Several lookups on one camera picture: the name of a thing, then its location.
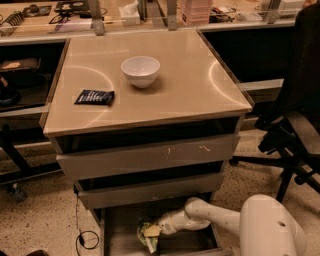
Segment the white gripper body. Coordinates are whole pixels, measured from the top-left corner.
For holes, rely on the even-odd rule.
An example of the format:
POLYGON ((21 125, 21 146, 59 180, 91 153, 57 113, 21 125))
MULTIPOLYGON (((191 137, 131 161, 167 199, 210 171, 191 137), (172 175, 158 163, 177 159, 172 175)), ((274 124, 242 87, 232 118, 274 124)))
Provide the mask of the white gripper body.
POLYGON ((164 235, 171 235, 177 232, 173 224, 172 213, 165 213, 162 215, 157 221, 157 225, 159 226, 161 233, 164 235))

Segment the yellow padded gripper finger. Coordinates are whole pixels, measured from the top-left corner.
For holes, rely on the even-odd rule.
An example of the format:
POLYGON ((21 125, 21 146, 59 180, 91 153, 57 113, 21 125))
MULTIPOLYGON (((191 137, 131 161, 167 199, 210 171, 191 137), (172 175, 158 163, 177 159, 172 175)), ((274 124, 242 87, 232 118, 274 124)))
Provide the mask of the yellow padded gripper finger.
POLYGON ((161 228, 158 225, 151 225, 143 231, 145 237, 158 237, 161 234, 161 228))

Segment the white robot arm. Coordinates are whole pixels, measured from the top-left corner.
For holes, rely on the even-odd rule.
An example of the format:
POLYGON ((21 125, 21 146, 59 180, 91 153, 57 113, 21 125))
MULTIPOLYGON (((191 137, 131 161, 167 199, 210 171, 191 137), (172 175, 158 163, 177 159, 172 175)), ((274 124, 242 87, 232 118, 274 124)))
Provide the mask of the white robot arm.
POLYGON ((211 224, 239 236, 241 256, 304 256, 306 252, 300 224, 281 203, 263 194, 249 197, 239 212, 191 197, 182 208, 162 215, 140 233, 148 241, 161 234, 196 231, 211 224))

